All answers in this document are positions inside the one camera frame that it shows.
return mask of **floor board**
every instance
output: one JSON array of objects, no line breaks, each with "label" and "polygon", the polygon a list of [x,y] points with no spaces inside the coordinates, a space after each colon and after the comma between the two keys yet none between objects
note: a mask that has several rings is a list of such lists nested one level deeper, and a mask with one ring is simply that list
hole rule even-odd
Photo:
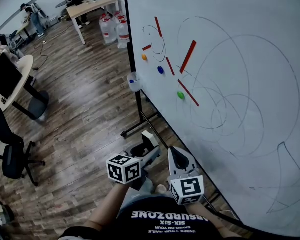
[{"label": "floor board", "polygon": [[[138,122],[135,95],[129,90],[127,75],[130,62],[126,49],[117,44],[104,45],[99,28],[100,11],[88,15],[91,24],[84,26],[83,46],[72,22],[61,22],[46,31],[23,49],[33,55],[32,73],[37,78],[34,87],[49,93],[50,102],[46,124],[38,124],[9,107],[5,112],[11,130],[24,139],[27,146],[36,142],[31,158],[44,160],[46,166],[32,166],[33,177],[39,182],[34,187],[25,179],[8,179],[2,174],[0,161],[0,202],[9,205],[15,221],[5,226],[12,239],[52,240],[71,226],[80,226],[90,216],[112,188],[105,166],[106,159],[120,153],[140,140],[145,125],[126,139],[121,132]],[[27,107],[30,94],[22,91],[18,103]],[[146,115],[154,112],[143,100]],[[182,147],[180,141],[161,118],[152,119],[153,125],[166,143]],[[155,185],[167,184],[167,150],[149,168]],[[0,154],[4,145],[0,143]],[[205,176],[206,195],[214,187]],[[218,201],[217,209],[229,210]],[[250,234],[232,228],[243,236]]]}]

